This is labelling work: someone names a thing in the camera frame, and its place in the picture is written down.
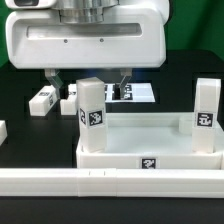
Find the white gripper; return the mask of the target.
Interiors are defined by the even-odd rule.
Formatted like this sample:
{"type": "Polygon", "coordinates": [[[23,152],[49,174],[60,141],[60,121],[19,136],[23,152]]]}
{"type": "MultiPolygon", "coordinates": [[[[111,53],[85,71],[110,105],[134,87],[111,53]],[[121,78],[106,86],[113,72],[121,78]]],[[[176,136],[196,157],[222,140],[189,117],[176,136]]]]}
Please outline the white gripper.
{"type": "Polygon", "coordinates": [[[59,69],[122,68],[115,98],[123,100],[131,68],[156,68],[166,60],[164,26],[170,0],[4,0],[10,62],[45,69],[59,99],[68,87],[59,69]]]}

